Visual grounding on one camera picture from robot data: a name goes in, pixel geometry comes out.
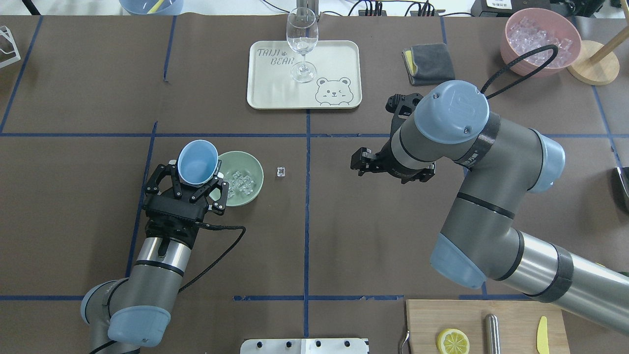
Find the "bear illustration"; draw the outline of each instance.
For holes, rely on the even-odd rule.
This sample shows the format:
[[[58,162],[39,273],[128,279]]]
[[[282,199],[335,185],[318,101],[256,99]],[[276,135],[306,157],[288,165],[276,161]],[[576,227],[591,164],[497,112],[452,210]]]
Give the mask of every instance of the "bear illustration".
[[[320,77],[316,81],[319,90],[316,92],[316,100],[321,106],[349,106],[353,100],[350,90],[350,80],[341,77],[339,80],[327,80]]]

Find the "blue cup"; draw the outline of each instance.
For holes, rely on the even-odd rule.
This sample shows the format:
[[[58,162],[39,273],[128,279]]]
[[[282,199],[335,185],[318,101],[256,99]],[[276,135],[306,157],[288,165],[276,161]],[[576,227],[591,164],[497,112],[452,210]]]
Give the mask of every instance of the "blue cup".
[[[218,165],[218,151],[207,140],[189,142],[181,150],[177,169],[181,180],[191,186],[200,186],[214,176]]]
[[[147,14],[153,5],[157,2],[155,0],[120,0],[122,7],[130,14]],[[165,0],[161,5],[161,10],[156,11],[153,14],[162,14],[168,16],[174,16],[181,14],[181,9],[184,7],[184,0]]]

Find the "wooden cutting board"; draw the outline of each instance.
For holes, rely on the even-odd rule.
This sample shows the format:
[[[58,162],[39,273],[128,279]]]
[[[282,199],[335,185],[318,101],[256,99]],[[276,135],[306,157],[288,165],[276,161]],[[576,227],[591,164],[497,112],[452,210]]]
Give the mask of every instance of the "wooden cutting board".
[[[467,335],[470,354],[486,353],[484,319],[488,314],[498,316],[502,353],[538,354],[537,325],[546,316],[550,354],[570,354],[561,309],[526,300],[407,300],[411,353],[438,354],[437,335],[446,328],[458,328]]]

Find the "knife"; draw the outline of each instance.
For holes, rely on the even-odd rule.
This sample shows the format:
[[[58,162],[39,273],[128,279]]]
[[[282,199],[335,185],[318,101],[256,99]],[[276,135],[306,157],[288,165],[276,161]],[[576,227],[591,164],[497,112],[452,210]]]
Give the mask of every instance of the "knife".
[[[537,326],[537,351],[540,354],[548,354],[548,320],[546,316],[540,318],[540,324]]]

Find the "wooden stand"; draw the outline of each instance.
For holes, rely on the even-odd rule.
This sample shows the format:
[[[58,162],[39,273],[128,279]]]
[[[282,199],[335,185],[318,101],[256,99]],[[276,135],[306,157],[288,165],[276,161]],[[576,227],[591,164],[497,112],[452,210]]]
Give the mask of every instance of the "wooden stand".
[[[622,1],[625,17],[629,22],[627,1]],[[620,43],[629,38],[629,26],[625,27],[606,45],[591,40],[581,42],[581,53],[577,60],[568,67],[568,71],[577,79],[590,85],[607,85],[616,79],[620,72],[620,63],[612,52]]]

